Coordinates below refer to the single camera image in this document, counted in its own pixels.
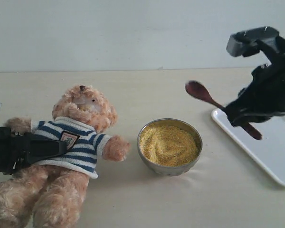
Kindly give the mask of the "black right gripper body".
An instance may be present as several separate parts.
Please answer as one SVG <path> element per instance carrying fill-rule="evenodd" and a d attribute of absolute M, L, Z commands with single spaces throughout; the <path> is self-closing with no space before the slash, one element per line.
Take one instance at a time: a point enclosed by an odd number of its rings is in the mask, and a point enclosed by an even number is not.
<path fill-rule="evenodd" d="M 259 65 L 252 72 L 252 81 L 242 89 L 241 95 L 263 96 L 263 107 L 260 112 L 275 112 L 274 116 L 285 116 L 285 38 L 276 38 L 278 51 L 257 40 L 257 44 L 270 61 L 270 65 Z"/>

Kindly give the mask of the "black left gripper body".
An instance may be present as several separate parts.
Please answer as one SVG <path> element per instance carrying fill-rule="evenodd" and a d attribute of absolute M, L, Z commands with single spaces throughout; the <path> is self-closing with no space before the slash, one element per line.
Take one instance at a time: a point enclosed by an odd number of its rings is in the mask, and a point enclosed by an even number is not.
<path fill-rule="evenodd" d="M 8 127 L 0 127 L 0 173 L 11 175 L 29 167 L 30 138 L 15 135 Z"/>

